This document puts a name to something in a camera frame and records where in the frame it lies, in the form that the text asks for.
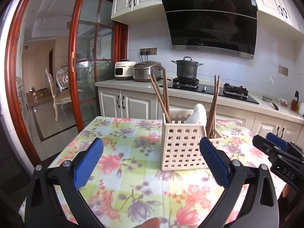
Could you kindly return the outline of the operator hand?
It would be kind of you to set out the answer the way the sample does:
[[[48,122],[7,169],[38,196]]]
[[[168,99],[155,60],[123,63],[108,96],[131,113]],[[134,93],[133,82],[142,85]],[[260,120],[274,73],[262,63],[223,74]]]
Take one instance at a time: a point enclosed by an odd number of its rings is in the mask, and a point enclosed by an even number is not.
[[[151,218],[144,223],[135,226],[134,228],[159,228],[161,225],[161,221],[159,218]]]

